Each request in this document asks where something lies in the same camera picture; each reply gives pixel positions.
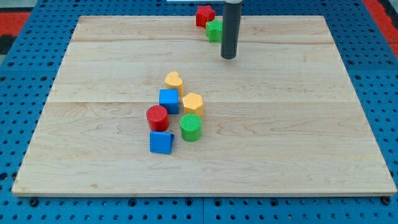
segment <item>toy block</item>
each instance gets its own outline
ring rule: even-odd
[[[206,28],[206,23],[213,21],[216,16],[216,11],[214,11],[211,6],[198,6],[196,13],[197,26]]]
[[[221,35],[223,33],[223,22],[215,19],[211,22],[206,23],[206,36],[209,38],[209,42],[221,43]]]
[[[189,93],[182,98],[182,103],[184,105],[184,114],[203,115],[203,101],[201,100],[201,95]]]
[[[149,150],[156,153],[170,154],[173,147],[174,134],[151,131],[149,134]]]
[[[201,136],[201,119],[196,114],[186,114],[180,120],[181,137],[186,141],[196,141]]]
[[[179,114],[180,110],[178,108],[178,90],[160,90],[159,104],[161,106],[164,106],[169,114]]]
[[[151,106],[147,110],[147,119],[152,131],[166,131],[169,128],[169,115],[164,106]]]
[[[165,87],[168,89],[176,88],[178,90],[178,96],[184,95],[184,87],[183,87],[183,80],[180,78],[180,75],[176,71],[170,72],[165,80],[164,80]]]

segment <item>yellow block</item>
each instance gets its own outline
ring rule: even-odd
[[[198,116],[203,115],[203,101],[201,100],[201,95],[189,93],[182,98],[182,104],[184,105],[184,114],[193,113]]]
[[[166,76],[164,83],[166,88],[176,88],[178,90],[178,96],[184,95],[183,81],[180,78],[178,72],[176,71],[170,72]]]

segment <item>red cylinder block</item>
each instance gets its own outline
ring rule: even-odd
[[[166,131],[169,128],[169,114],[164,106],[151,106],[147,110],[147,119],[152,131]]]

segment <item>yellow hexagon block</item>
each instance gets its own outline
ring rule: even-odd
[[[164,85],[166,88],[176,88],[178,90],[178,96],[183,96],[184,95],[184,87],[183,87],[183,81],[180,78],[180,75],[176,71],[170,72],[165,80],[164,80]]]
[[[201,100],[201,95],[189,93],[182,98],[182,104],[184,105],[184,114],[193,113],[198,116],[203,115],[203,101]]]

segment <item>green cylinder block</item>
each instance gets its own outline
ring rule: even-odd
[[[201,119],[196,114],[186,114],[180,120],[181,137],[186,141],[196,141],[201,136]]]

